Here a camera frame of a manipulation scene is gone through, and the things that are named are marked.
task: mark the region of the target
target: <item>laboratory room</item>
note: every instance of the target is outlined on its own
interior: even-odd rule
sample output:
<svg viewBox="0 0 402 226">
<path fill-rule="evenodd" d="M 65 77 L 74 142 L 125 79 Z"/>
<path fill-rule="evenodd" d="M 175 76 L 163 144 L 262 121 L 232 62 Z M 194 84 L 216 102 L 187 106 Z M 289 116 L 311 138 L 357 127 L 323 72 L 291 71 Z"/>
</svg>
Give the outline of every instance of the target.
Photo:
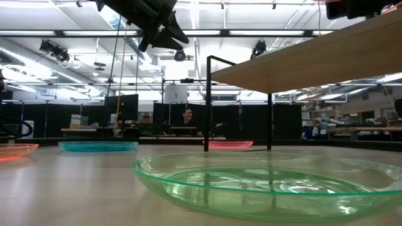
<svg viewBox="0 0 402 226">
<path fill-rule="evenodd" d="M 0 0 L 0 225 L 401 225 L 401 8 Z"/>
</svg>

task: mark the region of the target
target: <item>man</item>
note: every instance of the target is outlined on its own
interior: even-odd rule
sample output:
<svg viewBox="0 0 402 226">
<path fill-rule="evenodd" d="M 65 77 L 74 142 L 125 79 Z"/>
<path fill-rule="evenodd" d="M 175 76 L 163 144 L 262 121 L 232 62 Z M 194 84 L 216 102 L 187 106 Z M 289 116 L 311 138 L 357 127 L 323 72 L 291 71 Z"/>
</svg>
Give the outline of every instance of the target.
<svg viewBox="0 0 402 226">
<path fill-rule="evenodd" d="M 174 136 L 180 135 L 192 135 L 192 136 L 202 136 L 201 129 L 197 124 L 192 121 L 193 112 L 190 108 L 185 108 L 182 110 L 183 120 L 175 124 L 175 127 L 195 127 L 196 129 L 174 129 Z"/>
</svg>

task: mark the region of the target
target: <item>shelf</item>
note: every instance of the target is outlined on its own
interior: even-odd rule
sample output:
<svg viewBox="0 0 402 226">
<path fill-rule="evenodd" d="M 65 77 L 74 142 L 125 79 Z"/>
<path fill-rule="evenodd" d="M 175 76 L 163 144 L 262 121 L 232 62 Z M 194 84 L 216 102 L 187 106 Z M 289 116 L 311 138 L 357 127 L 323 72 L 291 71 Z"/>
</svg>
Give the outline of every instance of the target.
<svg viewBox="0 0 402 226">
<path fill-rule="evenodd" d="M 212 73 L 266 94 L 402 72 L 402 9 Z"/>
</svg>

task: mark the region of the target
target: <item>pink plastic plate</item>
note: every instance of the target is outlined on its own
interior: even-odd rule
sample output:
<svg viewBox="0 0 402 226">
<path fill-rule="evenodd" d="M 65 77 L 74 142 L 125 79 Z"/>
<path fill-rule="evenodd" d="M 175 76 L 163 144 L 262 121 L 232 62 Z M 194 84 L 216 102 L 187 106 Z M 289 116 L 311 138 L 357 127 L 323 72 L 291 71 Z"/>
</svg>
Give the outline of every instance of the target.
<svg viewBox="0 0 402 226">
<path fill-rule="evenodd" d="M 209 141 L 210 148 L 250 148 L 254 141 Z"/>
<path fill-rule="evenodd" d="M 39 144 L 0 144 L 0 161 L 26 156 L 38 146 Z"/>
</svg>

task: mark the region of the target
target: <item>spotlight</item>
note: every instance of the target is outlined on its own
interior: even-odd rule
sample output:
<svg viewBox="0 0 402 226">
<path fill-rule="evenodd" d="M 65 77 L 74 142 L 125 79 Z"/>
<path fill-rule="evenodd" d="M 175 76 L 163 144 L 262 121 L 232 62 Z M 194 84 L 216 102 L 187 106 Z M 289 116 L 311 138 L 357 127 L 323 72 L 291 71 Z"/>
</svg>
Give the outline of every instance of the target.
<svg viewBox="0 0 402 226">
<path fill-rule="evenodd" d="M 183 62 L 186 59 L 186 54 L 183 50 L 178 50 L 175 54 L 175 60 L 177 62 Z"/>
<path fill-rule="evenodd" d="M 66 63 L 70 60 L 68 50 L 64 50 L 59 46 L 50 43 L 48 40 L 42 41 L 39 50 L 43 53 L 50 54 L 50 56 L 56 58 L 57 61 L 60 61 L 62 63 Z"/>
<path fill-rule="evenodd" d="M 253 48 L 253 53 L 251 54 L 250 60 L 254 59 L 261 54 L 266 52 L 266 44 L 265 41 L 259 40 L 256 44 L 256 46 Z"/>
</svg>

